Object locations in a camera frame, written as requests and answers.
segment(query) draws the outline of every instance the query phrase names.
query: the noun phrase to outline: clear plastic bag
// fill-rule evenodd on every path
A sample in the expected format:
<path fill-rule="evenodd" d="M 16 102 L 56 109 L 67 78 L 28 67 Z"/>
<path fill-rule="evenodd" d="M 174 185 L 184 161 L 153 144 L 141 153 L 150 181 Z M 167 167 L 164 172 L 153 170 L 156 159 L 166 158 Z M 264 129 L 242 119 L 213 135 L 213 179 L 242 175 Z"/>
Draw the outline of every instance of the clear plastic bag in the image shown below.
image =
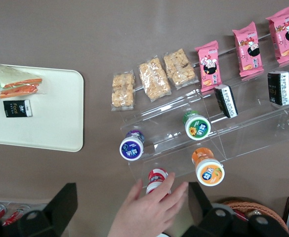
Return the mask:
<path fill-rule="evenodd" d="M 176 52 L 165 54 L 164 62 L 167 77 L 177 90 L 199 81 L 182 48 Z"/>
<path fill-rule="evenodd" d="M 112 111 L 133 110 L 134 106 L 134 84 L 133 71 L 114 75 L 112 92 Z"/>
<path fill-rule="evenodd" d="M 151 102 L 165 95 L 171 95 L 166 73 L 157 56 L 140 64 L 139 72 L 144 91 Z"/>
<path fill-rule="evenodd" d="M 34 94 L 42 78 L 0 64 L 0 99 Z"/>

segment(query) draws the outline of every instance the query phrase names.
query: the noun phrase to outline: rice cracker packet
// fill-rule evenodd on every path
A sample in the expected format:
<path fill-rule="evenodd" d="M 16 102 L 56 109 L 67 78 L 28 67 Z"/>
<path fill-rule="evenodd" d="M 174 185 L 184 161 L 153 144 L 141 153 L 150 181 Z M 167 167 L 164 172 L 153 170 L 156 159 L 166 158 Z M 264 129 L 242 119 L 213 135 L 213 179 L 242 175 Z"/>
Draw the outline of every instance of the rice cracker packet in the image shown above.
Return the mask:
<path fill-rule="evenodd" d="M 289 60 L 289 7 L 266 19 L 269 21 L 277 61 L 286 62 Z"/>
<path fill-rule="evenodd" d="M 241 30 L 232 31 L 239 59 L 240 76 L 246 77 L 263 71 L 255 23 L 251 22 Z"/>
<path fill-rule="evenodd" d="M 222 83 L 219 70 L 218 48 L 216 40 L 195 48 L 199 56 L 202 92 L 209 91 Z"/>

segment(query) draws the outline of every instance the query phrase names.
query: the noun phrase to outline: acrylic shelf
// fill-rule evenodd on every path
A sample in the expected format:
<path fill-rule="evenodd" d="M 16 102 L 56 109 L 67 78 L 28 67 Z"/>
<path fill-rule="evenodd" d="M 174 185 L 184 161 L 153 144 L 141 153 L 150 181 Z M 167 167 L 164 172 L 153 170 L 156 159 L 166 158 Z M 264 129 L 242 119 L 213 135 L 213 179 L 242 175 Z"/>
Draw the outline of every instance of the acrylic shelf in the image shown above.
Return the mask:
<path fill-rule="evenodd" d="M 200 83 L 180 90 L 151 103 L 144 90 L 136 90 L 133 111 L 123 111 L 123 136 L 139 129 L 145 136 L 144 154 L 129 167 L 135 179 L 146 185 L 151 169 L 163 167 L 177 176 L 194 172 L 193 151 L 210 148 L 220 162 L 289 140 L 289 105 L 278 106 L 269 101 L 267 74 L 270 71 L 289 71 L 289 62 L 279 65 L 275 59 L 270 35 L 259 41 L 264 72 L 246 80 L 239 76 L 236 50 L 219 56 L 223 84 L 231 86 L 239 115 L 227 118 L 221 113 L 213 92 L 202 95 Z M 198 63 L 195 64 L 199 75 Z M 182 117 L 188 110 L 197 110 L 211 123 L 209 137 L 201 141 L 188 138 Z"/>

